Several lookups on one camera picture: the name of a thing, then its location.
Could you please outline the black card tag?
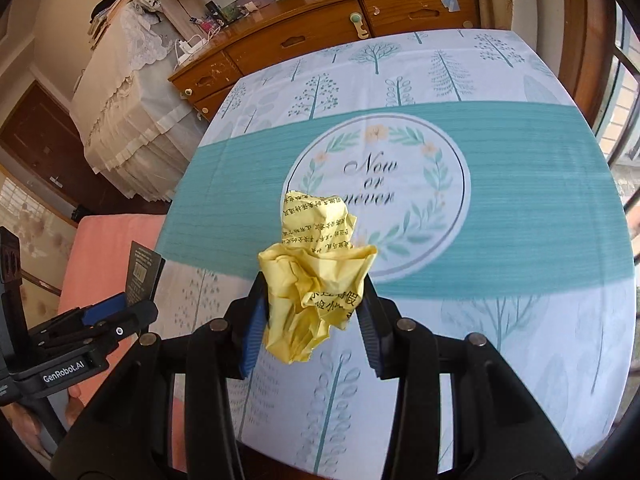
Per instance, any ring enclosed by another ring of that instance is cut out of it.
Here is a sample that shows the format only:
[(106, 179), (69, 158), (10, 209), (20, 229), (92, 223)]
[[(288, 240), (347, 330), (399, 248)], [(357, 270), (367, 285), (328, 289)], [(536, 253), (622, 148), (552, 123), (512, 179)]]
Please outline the black card tag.
[(132, 242), (128, 260), (125, 294), (127, 306), (154, 300), (165, 259), (154, 250)]

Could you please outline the yellow paper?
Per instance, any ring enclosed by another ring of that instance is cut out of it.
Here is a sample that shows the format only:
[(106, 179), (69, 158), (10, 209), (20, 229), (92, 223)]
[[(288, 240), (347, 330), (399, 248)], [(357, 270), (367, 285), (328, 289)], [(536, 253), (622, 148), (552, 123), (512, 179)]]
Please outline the yellow paper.
[(352, 244), (357, 217), (338, 196), (286, 193), (281, 226), (280, 242), (258, 254), (269, 301), (264, 345), (293, 364), (347, 327), (378, 250)]

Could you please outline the pink bed sheet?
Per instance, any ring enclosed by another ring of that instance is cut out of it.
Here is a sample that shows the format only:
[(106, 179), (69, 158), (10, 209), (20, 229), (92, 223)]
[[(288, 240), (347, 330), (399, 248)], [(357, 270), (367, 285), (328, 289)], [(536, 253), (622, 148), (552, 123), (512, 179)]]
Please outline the pink bed sheet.
[[(70, 251), (58, 313), (90, 306), (123, 292), (126, 288), (132, 242), (154, 249), (164, 214), (109, 214), (91, 216), (78, 224)], [(110, 367), (77, 385), (83, 404), (87, 404), (102, 382), (136, 340), (130, 336), (108, 356)], [(186, 472), (184, 454), (183, 404), (177, 398), (172, 407), (172, 466)]]

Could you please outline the tree print tablecloth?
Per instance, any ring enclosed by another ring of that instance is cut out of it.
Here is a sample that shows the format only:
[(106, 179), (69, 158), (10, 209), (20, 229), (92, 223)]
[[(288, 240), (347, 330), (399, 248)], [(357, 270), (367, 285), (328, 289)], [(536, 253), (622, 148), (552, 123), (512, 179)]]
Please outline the tree print tablecloth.
[(250, 290), (285, 193), (340, 196), (379, 295), (433, 333), (481, 333), (575, 455), (610, 431), (634, 348), (623, 206), (562, 84), (505, 30), (410, 32), (239, 80), (157, 250), (154, 330), (190, 334)]

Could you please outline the cream lace covered furniture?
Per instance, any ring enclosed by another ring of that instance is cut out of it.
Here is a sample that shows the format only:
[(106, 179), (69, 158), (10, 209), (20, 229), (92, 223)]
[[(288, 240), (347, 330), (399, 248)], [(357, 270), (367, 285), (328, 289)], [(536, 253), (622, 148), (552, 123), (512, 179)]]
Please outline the cream lace covered furniture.
[(128, 198), (172, 200), (207, 128), (168, 80), (178, 39), (166, 18), (123, 4), (70, 103), (85, 160)]

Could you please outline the dark wooden door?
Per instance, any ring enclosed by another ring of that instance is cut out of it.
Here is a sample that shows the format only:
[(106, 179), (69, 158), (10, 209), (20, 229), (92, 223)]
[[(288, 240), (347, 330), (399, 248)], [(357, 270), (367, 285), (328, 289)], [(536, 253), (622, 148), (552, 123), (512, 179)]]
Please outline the dark wooden door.
[(1, 147), (50, 191), (89, 214), (166, 214), (169, 205), (128, 198), (85, 159), (79, 133), (58, 102), (31, 84), (1, 126)]

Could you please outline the window metal grille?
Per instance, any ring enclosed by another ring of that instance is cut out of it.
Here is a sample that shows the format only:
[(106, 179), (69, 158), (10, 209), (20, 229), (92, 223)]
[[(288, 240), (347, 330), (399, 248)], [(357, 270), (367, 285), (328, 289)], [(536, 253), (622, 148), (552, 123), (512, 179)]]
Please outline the window metal grille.
[(639, 37), (615, 5), (612, 64), (593, 126), (623, 204), (634, 263), (639, 262)]

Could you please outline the wooden dresser with drawers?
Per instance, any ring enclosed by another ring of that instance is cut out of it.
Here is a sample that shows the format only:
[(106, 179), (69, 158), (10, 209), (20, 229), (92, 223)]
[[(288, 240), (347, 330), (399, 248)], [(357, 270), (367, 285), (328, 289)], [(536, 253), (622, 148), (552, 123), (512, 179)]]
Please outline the wooden dresser with drawers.
[(242, 77), (278, 63), (370, 37), (480, 27), (478, 0), (280, 0), (209, 40), (169, 80), (212, 119)]

